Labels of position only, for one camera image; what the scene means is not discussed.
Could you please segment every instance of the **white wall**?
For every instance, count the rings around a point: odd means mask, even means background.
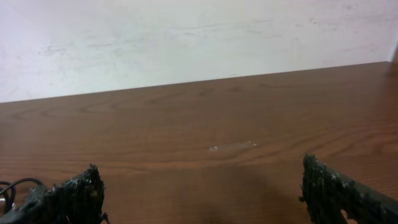
[[[2,0],[0,102],[388,60],[397,0]]]

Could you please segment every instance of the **brown tabletop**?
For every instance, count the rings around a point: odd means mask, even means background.
[[[0,179],[52,185],[92,162],[112,224],[310,223],[297,199],[306,152],[398,199],[398,67],[0,104]]]

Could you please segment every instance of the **wire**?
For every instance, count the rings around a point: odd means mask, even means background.
[[[6,188],[1,188],[0,187],[0,195],[4,197],[4,202],[6,205],[4,206],[4,212],[3,214],[7,213],[12,209],[12,205],[14,204],[15,201],[15,196],[17,193],[17,190],[15,186],[17,184],[23,183],[23,182],[33,182],[37,185],[43,185],[43,183],[35,178],[23,178],[21,180],[17,180],[14,183],[6,182],[6,181],[0,181],[0,185],[6,185]],[[11,189],[11,196],[8,195],[7,191]]]

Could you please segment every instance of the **wood grain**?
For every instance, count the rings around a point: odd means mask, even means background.
[[[51,185],[92,162],[113,223],[309,223],[306,152],[398,199],[398,67],[0,104],[0,179]]]

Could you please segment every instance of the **textured black material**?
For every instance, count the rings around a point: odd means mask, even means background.
[[[342,210],[358,224],[398,223],[395,200],[335,172],[314,155],[304,157],[302,191],[300,200],[316,224],[346,224]]]
[[[5,205],[3,214],[7,213],[12,209],[12,204],[15,201],[15,196],[17,194],[17,190],[15,188],[16,185],[23,183],[23,182],[35,182],[37,185],[43,185],[43,183],[35,178],[24,178],[21,180],[17,180],[14,183],[10,183],[7,181],[0,181],[0,185],[6,185],[6,188],[0,188],[0,195],[4,197]]]
[[[0,224],[99,224],[108,222],[102,214],[104,183],[96,166],[47,190],[38,185],[30,190],[26,203],[4,214]]]

